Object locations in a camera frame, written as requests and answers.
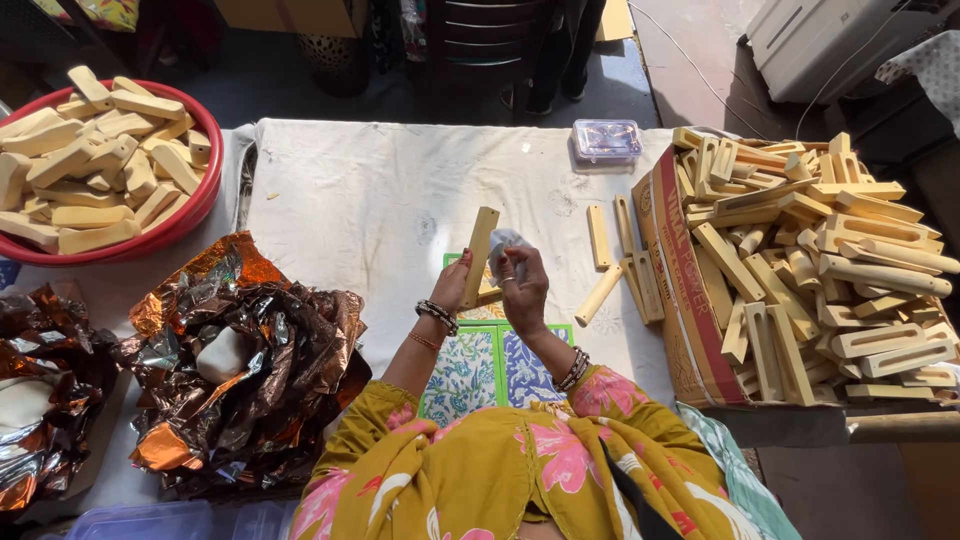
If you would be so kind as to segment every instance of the red plastic tub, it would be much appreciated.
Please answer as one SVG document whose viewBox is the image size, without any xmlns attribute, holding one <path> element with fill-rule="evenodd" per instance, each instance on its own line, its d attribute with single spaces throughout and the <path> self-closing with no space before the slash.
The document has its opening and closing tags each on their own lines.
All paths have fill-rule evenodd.
<svg viewBox="0 0 960 540">
<path fill-rule="evenodd" d="M 185 93 L 158 83 L 149 81 L 136 81 L 139 85 L 147 88 L 159 97 L 175 99 L 186 108 L 186 111 L 193 115 L 197 125 L 193 129 L 206 132 L 210 138 L 210 162 L 206 169 L 206 174 L 200 183 L 200 187 L 190 197 L 190 201 L 183 205 L 177 213 L 170 216 L 163 224 L 152 231 L 142 234 L 136 238 L 116 244 L 101 250 L 95 250 L 76 255 L 50 255 L 38 250 L 38 248 L 28 247 L 29 244 L 15 240 L 14 236 L 7 236 L 0 233 L 0 255 L 35 266 L 66 267 L 66 266 L 84 266 L 87 264 L 104 262 L 123 262 L 141 258 L 151 253 L 162 250 L 170 244 L 180 240 L 187 233 L 193 230 L 213 208 L 217 200 L 217 194 L 220 193 L 220 169 L 224 164 L 224 138 L 220 133 L 220 126 L 213 119 L 213 115 L 204 108 L 197 100 Z M 101 81 L 107 88 L 113 87 L 113 81 Z M 0 122 L 0 126 L 6 125 L 14 120 L 22 118 L 31 112 L 43 109 L 44 107 L 53 107 L 65 103 L 70 98 L 70 92 L 73 88 L 64 88 L 51 94 L 47 94 L 36 101 L 29 103 Z"/>
</svg>

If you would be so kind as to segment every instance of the black trousers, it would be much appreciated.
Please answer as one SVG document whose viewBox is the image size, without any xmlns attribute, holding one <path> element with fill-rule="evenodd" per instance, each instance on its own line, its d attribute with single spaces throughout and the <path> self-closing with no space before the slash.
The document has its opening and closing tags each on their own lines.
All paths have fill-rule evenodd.
<svg viewBox="0 0 960 540">
<path fill-rule="evenodd" d="M 558 89 L 568 96 L 580 95 L 584 91 L 587 61 L 606 6 L 607 0 L 587 0 L 580 24 L 576 25 L 576 36 L 570 32 L 568 18 L 560 30 L 546 35 L 534 70 L 527 110 L 546 110 L 557 96 Z"/>
</svg>

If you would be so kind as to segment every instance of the woman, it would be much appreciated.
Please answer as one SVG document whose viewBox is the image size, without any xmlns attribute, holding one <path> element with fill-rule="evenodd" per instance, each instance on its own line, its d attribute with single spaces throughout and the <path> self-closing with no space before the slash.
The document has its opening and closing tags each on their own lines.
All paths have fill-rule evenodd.
<svg viewBox="0 0 960 540">
<path fill-rule="evenodd" d="M 465 250 L 418 305 L 422 315 L 383 378 L 367 385 L 327 441 L 290 537 L 759 539 L 695 433 L 547 330 L 540 253 L 507 255 L 527 268 L 517 284 L 510 260 L 497 262 L 507 319 L 576 414 L 490 407 L 442 430 L 415 418 L 439 344 L 455 327 L 445 314 L 464 294 Z"/>
</svg>

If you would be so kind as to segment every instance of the woman's left hand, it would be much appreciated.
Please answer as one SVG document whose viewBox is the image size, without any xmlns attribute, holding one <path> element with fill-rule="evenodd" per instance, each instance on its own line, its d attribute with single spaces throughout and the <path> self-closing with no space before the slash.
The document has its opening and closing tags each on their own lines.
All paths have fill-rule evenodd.
<svg viewBox="0 0 960 540">
<path fill-rule="evenodd" d="M 430 295 L 430 302 L 446 309 L 451 316 L 456 316 L 457 307 L 464 298 L 471 262 L 473 262 L 473 252 L 466 248 L 460 260 L 447 266 L 440 273 L 440 278 L 433 287 L 433 294 Z"/>
</svg>

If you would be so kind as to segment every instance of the bangle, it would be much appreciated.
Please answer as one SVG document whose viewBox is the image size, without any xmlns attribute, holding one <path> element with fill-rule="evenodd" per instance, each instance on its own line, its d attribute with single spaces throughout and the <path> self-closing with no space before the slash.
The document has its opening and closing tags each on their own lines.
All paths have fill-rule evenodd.
<svg viewBox="0 0 960 540">
<path fill-rule="evenodd" d="M 577 352 L 576 359 L 573 360 L 573 365 L 570 366 L 570 372 L 566 374 L 564 380 L 557 382 L 552 380 L 554 388 L 558 392 L 565 392 L 573 387 L 578 380 L 587 372 L 587 368 L 590 366 L 590 355 L 584 353 L 584 350 L 580 346 L 573 348 Z"/>
<path fill-rule="evenodd" d="M 446 325 L 446 335 L 455 336 L 457 335 L 457 330 L 460 329 L 460 325 L 457 324 L 457 320 L 450 316 L 446 312 L 446 309 L 443 309 L 440 306 L 437 306 L 429 300 L 420 300 L 417 302 L 416 307 L 417 315 L 423 315 L 424 313 L 429 313 L 434 317 L 437 317 Z"/>
<path fill-rule="evenodd" d="M 437 345 L 437 344 L 434 343 L 433 341 L 430 341 L 430 340 L 428 340 L 428 339 L 424 339 L 424 338 L 416 335 L 416 334 L 413 333 L 413 332 L 407 333 L 407 337 L 409 337 L 410 339 L 413 339 L 413 340 L 416 341 L 417 343 L 420 343 L 420 344 L 423 345 L 424 347 L 429 347 L 430 349 L 433 349 L 434 351 L 436 351 L 436 352 L 438 352 L 438 353 L 440 352 L 440 345 Z"/>
</svg>

